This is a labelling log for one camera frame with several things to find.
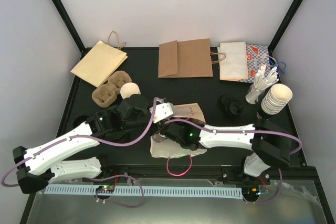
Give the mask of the cake print paper bag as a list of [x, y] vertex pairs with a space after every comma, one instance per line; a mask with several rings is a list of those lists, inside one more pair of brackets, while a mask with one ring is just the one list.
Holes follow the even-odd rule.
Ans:
[[[205, 117], [199, 104], [189, 103], [175, 105], [173, 119], [184, 119], [195, 124], [205, 124]], [[166, 171], [174, 177], [184, 176], [193, 165], [193, 157], [205, 154], [206, 149], [198, 144], [199, 129], [181, 122], [171, 122], [163, 125], [154, 135], [151, 136], [150, 154], [154, 158], [166, 159]], [[170, 171], [169, 162], [174, 158], [188, 157], [190, 165], [186, 171], [176, 174]]]

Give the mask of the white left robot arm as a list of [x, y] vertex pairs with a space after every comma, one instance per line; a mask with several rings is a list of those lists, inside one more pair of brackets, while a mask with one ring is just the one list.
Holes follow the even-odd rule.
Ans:
[[61, 180], [87, 177], [108, 181], [113, 169], [97, 157], [88, 161], [68, 161], [67, 158], [100, 144], [113, 147], [136, 144], [154, 123], [157, 104], [158, 98], [154, 98], [150, 107], [144, 96], [133, 94], [46, 144], [14, 148], [16, 186], [23, 194], [32, 194]]

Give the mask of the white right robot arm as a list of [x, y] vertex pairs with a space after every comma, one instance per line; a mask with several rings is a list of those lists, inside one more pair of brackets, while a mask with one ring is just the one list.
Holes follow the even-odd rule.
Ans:
[[185, 119], [171, 119], [160, 128], [159, 134], [182, 148], [229, 147], [252, 151], [238, 171], [239, 179], [252, 183], [268, 168], [286, 168], [290, 156], [302, 149], [302, 141], [277, 125], [260, 119], [241, 126], [212, 126]]

